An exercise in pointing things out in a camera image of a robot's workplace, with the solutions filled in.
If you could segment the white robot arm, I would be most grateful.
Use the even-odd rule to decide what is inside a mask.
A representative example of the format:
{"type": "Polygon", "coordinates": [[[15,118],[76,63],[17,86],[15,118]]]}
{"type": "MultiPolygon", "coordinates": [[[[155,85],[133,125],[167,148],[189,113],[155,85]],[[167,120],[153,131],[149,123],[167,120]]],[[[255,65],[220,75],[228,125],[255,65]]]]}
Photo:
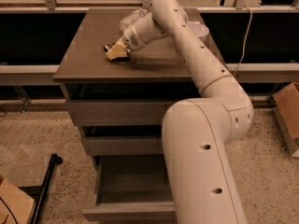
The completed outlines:
{"type": "Polygon", "coordinates": [[[150,12],[107,52],[110,60],[171,36],[199,92],[171,105],[162,125],[165,164],[178,224],[247,224],[225,147],[248,131],[253,105],[230,71],[193,33],[177,0],[150,12]]]}

